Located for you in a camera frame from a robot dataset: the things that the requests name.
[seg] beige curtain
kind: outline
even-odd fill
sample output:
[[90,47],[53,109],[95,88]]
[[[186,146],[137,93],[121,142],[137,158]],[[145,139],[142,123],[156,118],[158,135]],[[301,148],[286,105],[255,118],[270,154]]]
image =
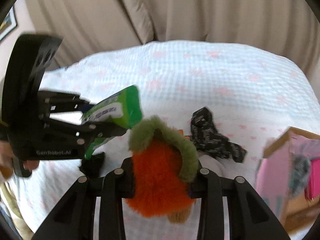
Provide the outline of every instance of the beige curtain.
[[37,32],[63,37],[55,56],[60,66],[71,65],[96,52],[127,48],[153,39],[151,24],[149,30],[143,25],[146,31],[141,37],[137,34],[121,0],[26,0],[26,3]]
[[188,39],[252,45],[311,74],[319,22],[305,0],[144,0],[160,41]]
[[64,37],[69,65],[98,51],[153,40],[252,45],[294,61],[312,75],[319,23],[305,0],[26,0],[37,30]]

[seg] green package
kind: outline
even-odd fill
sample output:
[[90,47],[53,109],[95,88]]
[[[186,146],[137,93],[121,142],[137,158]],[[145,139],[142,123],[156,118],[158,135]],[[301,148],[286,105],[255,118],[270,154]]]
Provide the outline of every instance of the green package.
[[101,146],[105,140],[106,140],[105,138],[95,138],[93,143],[91,143],[89,145],[88,149],[86,150],[86,152],[84,154],[84,158],[86,160],[90,160],[95,149],[98,148],[99,146]]
[[81,119],[82,123],[113,122],[132,129],[142,119],[138,88],[133,85],[102,100],[85,112]]

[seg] plush toy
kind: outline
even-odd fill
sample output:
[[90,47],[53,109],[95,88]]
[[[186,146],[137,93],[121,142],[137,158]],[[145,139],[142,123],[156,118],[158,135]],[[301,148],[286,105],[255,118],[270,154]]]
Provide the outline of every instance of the plush toy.
[[159,117],[144,119],[131,131],[135,196],[128,205],[144,217],[167,216],[184,223],[194,199],[188,183],[198,171],[198,154],[181,131],[169,128]]

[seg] bed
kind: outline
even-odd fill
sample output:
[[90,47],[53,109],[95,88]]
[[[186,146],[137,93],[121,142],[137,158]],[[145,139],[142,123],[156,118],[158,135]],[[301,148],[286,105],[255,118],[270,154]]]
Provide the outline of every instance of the bed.
[[[219,132],[248,154],[244,163],[219,159],[212,164],[211,158],[201,157],[202,164],[215,165],[227,178],[241,175],[253,186],[269,138],[288,126],[320,133],[320,105],[300,68],[285,57],[248,45],[168,41],[100,52],[45,73],[41,88],[78,92],[97,103],[133,84],[139,88],[145,117],[157,114],[185,134],[190,133],[192,113],[207,106]],[[80,113],[52,116],[74,123],[80,117]],[[129,133],[97,149],[107,156],[102,176],[130,156]],[[79,165],[79,160],[42,161],[29,179],[13,177],[6,182],[31,231],[82,175]],[[199,203],[184,225],[141,218],[124,203],[127,239],[196,239]]]

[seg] orange fur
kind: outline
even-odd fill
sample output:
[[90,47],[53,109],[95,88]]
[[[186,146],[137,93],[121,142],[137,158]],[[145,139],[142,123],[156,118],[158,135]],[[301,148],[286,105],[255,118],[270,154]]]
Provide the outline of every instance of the orange fur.
[[145,217],[182,211],[194,203],[188,185],[178,178],[181,154],[165,142],[153,139],[146,150],[133,153],[135,196],[128,205]]

